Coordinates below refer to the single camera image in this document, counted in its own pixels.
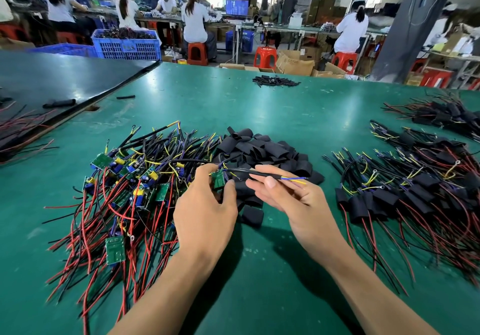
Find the chair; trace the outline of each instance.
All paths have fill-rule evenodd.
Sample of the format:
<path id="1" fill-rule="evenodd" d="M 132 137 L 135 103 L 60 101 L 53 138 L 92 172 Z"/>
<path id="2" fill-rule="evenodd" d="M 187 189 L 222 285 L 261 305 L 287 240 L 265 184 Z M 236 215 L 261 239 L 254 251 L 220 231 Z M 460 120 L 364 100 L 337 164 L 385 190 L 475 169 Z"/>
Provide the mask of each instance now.
<path id="1" fill-rule="evenodd" d="M 0 24 L 0 37 L 14 41 L 29 41 L 25 29 L 10 24 Z"/>
<path id="2" fill-rule="evenodd" d="M 253 66 L 258 68 L 273 68 L 275 63 L 277 63 L 277 50 L 272 47 L 258 47 L 257 52 L 255 52 L 255 59 L 253 61 Z M 270 57 L 273 57 L 273 65 L 270 64 Z"/>
<path id="3" fill-rule="evenodd" d="M 188 43 L 187 64 L 203 66 L 208 65 L 207 47 L 204 43 Z"/>
<path id="4" fill-rule="evenodd" d="M 468 88 L 469 90 L 480 90 L 480 78 L 477 78 Z"/>
<path id="5" fill-rule="evenodd" d="M 444 89 L 447 87 L 450 77 L 452 77 L 452 73 L 452 71 L 446 71 L 444 69 L 427 67 L 427 72 L 423 74 L 420 86 Z"/>
<path id="6" fill-rule="evenodd" d="M 355 65 L 357 64 L 357 53 L 343 53 L 338 52 L 333 56 L 332 64 L 336 65 L 338 68 L 343 69 L 347 75 L 352 75 L 353 71 L 355 70 Z M 353 62 L 353 67 L 349 71 L 347 67 L 350 64 L 350 61 Z"/>
<path id="7" fill-rule="evenodd" d="M 83 35 L 65 31 L 57 31 L 57 39 L 59 43 L 88 44 Z"/>
<path id="8" fill-rule="evenodd" d="M 410 72 L 417 72 L 427 63 L 428 58 L 419 58 L 415 61 Z"/>

